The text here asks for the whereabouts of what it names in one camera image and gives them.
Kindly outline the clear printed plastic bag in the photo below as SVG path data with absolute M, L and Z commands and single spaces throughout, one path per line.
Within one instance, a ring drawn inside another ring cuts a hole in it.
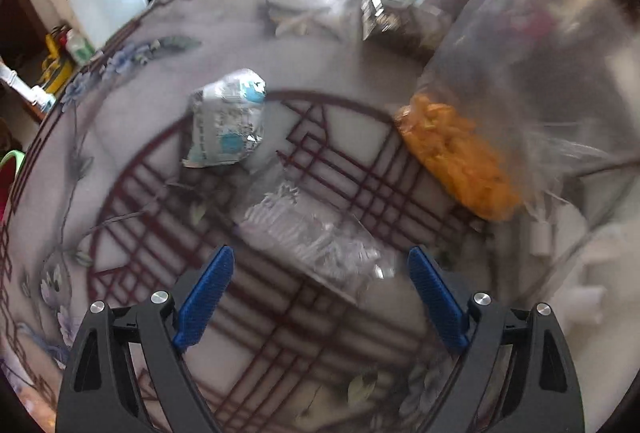
M 375 280 L 400 272 L 399 253 L 350 213 L 321 200 L 277 164 L 252 175 L 230 211 L 252 248 L 357 304 Z

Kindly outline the blue white package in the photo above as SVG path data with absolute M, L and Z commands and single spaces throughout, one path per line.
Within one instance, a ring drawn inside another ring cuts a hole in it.
M 266 82 L 240 69 L 194 91 L 189 107 L 192 144 L 182 160 L 190 169 L 230 166 L 250 156 L 264 137 Z

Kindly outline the floral patterned tablecloth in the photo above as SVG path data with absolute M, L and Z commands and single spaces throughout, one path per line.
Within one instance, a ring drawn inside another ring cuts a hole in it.
M 1 325 L 53 432 L 580 432 L 502 157 L 359 0 L 154 0 L 18 161 Z

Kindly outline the red bin with green rim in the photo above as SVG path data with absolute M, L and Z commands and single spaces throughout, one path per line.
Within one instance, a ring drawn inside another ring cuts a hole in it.
M 20 174 L 25 154 L 18 150 L 7 152 L 0 164 L 0 219 L 4 219 L 12 186 Z

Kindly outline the clear bag of orange snacks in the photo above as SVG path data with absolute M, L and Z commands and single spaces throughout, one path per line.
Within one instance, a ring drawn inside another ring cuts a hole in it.
M 469 0 L 396 126 L 487 221 L 639 153 L 639 38 L 614 0 Z

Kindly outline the yellow jug on floor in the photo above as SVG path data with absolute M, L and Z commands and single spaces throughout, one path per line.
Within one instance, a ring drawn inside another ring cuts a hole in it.
M 75 65 L 73 60 L 60 49 L 52 34 L 47 34 L 44 42 L 46 42 L 49 54 L 41 64 L 39 85 L 47 93 L 56 94 L 72 78 Z

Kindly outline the dark patterned remote box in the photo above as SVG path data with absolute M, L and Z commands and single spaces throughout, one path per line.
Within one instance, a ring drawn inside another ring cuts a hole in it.
M 395 0 L 361 0 L 362 40 L 420 45 L 422 29 L 414 8 Z

